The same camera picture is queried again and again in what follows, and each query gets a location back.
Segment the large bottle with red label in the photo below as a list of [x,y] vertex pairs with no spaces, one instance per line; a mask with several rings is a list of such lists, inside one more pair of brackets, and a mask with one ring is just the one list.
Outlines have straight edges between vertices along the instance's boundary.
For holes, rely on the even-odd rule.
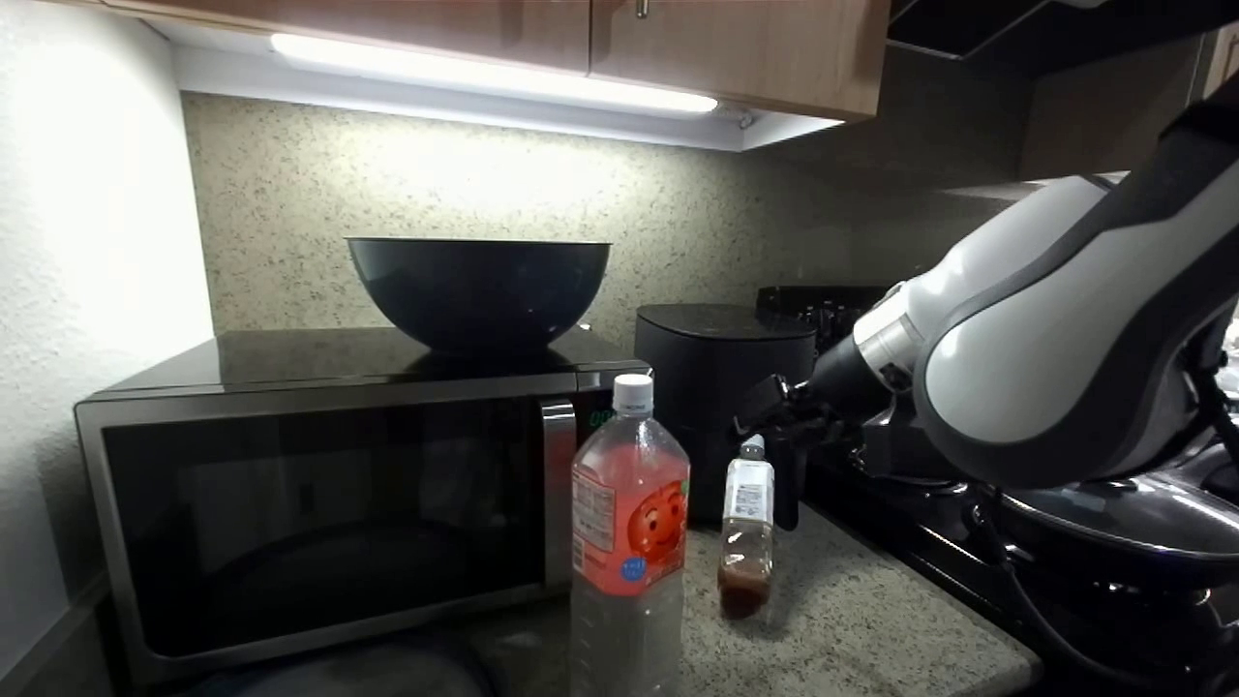
[[690,464],[650,376],[616,378],[612,409],[571,469],[569,696],[674,697]]

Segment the wooden wall cabinet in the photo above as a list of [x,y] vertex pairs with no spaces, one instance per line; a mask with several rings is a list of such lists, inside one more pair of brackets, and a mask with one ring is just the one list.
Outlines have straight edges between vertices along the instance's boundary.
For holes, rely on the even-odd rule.
[[854,123],[877,111],[892,0],[45,0],[349,51],[584,76]]

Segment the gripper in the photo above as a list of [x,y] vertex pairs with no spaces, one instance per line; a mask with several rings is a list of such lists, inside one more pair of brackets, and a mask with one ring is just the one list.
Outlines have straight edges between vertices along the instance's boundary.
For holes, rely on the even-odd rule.
[[886,413],[895,392],[851,339],[817,358],[807,380],[789,385],[773,374],[740,397],[732,415],[735,442],[784,427],[797,449],[819,447],[855,451],[864,447],[864,423]]

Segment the black air fryer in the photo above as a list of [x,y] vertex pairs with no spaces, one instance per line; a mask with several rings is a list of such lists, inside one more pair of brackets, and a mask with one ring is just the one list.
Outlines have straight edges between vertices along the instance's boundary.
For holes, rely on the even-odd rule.
[[633,349],[653,370],[655,418],[689,456],[686,520],[690,527],[717,527],[726,470],[738,451],[735,415],[762,379],[808,378],[815,331],[753,306],[643,305]]

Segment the dark frying pan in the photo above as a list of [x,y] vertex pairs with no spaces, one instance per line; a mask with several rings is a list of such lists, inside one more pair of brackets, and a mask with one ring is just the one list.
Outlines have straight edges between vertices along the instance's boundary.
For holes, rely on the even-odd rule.
[[1018,578],[1061,610],[1239,625],[1239,465],[1220,449],[1123,482],[1009,491],[994,519]]

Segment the large black bowl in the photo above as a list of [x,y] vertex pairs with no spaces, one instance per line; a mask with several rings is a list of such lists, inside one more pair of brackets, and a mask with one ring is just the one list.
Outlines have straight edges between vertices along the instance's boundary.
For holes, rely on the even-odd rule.
[[369,300],[445,354],[536,353],[577,326],[602,286],[607,241],[347,238]]

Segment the black and steel microwave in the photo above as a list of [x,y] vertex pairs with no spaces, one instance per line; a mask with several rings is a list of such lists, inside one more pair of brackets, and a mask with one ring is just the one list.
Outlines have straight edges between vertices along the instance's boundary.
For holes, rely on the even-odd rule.
[[571,461],[650,366],[592,331],[447,357],[228,332],[76,404],[138,688],[554,598]]

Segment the black stove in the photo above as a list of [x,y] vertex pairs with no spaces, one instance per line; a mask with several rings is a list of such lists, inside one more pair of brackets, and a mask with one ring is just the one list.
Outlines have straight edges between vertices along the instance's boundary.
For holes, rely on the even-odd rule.
[[[1061,610],[1018,578],[1014,543],[999,534],[999,499],[950,473],[930,453],[909,410],[895,425],[864,425],[864,447],[797,449],[784,428],[763,433],[776,465],[774,519],[790,530],[794,501],[808,501],[878,543],[933,583],[960,595],[1047,665],[1044,688],[1061,695],[1110,697],[1239,697],[1239,625],[1178,621],[1163,614],[1094,621]],[[1204,444],[1189,444],[1160,470],[1220,449],[1203,427]]]

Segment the small bottle with white label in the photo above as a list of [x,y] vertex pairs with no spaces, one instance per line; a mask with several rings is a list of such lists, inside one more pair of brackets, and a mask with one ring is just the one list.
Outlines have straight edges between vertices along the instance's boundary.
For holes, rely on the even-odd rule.
[[730,621],[743,621],[769,603],[773,577],[774,468],[761,435],[740,444],[727,467],[717,556],[717,603]]

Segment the wooden cabinet door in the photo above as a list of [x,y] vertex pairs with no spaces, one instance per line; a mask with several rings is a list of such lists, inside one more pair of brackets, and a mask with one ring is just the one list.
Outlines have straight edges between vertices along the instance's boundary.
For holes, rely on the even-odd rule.
[[115,12],[589,73],[591,0],[99,0]]
[[878,106],[892,0],[591,0],[591,73],[841,123]]

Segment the microwave door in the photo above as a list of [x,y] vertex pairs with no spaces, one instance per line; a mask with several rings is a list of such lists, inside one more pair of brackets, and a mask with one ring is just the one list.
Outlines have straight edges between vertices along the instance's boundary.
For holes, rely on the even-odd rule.
[[561,595],[544,586],[546,400],[567,397],[81,402],[134,682]]

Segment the black range hood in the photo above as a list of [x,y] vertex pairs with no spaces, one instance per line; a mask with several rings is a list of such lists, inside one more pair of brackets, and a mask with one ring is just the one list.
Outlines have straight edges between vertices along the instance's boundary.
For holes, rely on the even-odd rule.
[[1239,0],[892,0],[887,45],[1044,76],[1235,19]]

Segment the under-cabinet light strip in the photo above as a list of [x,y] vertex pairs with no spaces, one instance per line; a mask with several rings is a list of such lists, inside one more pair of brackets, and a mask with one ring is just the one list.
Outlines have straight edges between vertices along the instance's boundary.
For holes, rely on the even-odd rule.
[[274,33],[275,53],[292,66],[315,66],[337,76],[362,76],[382,82],[554,103],[563,106],[596,106],[624,113],[704,115],[717,99],[665,88],[608,82],[592,76],[558,74],[518,66],[497,66],[476,59],[380,45],[342,43],[336,40]]

